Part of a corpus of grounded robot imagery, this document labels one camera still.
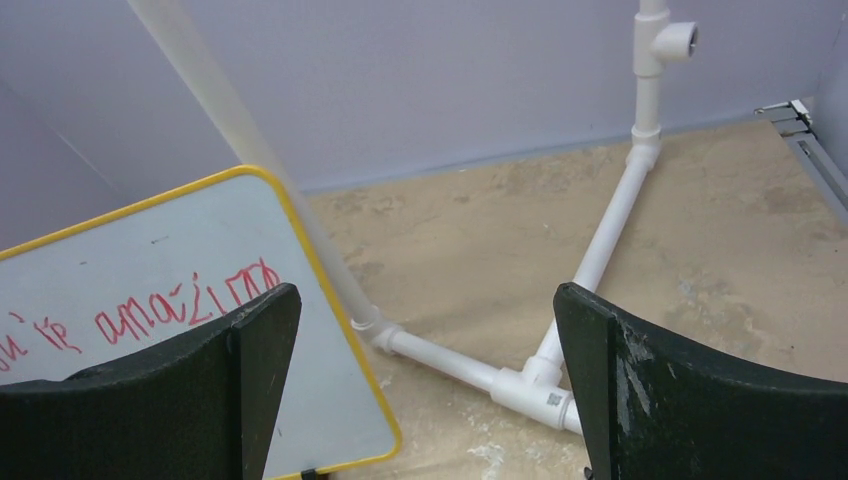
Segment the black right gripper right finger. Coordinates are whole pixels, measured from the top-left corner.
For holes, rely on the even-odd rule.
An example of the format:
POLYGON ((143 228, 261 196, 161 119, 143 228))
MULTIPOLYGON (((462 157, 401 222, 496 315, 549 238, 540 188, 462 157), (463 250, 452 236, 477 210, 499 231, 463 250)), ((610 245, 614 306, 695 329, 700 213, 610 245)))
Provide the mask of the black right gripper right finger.
POLYGON ((573 283, 553 309, 588 479, 843 479, 847 386, 747 361, 573 283))

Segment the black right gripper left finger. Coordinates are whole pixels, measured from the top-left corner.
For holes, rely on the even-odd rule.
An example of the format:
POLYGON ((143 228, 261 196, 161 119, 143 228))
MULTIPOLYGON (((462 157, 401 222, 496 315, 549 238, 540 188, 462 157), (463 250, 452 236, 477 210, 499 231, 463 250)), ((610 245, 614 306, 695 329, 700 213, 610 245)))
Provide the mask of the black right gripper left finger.
POLYGON ((1 389, 5 479, 259 479, 302 308, 284 283, 62 381, 1 389))

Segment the yellow framed whiteboard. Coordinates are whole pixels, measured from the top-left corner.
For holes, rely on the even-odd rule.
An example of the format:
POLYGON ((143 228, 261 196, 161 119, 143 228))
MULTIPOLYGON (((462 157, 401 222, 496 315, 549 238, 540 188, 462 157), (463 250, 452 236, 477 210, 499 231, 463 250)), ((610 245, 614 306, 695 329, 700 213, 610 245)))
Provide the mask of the yellow framed whiteboard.
POLYGON ((282 183, 241 165, 1 254, 1 381, 59 380, 232 312, 302 301, 264 475, 394 456, 398 422, 282 183))

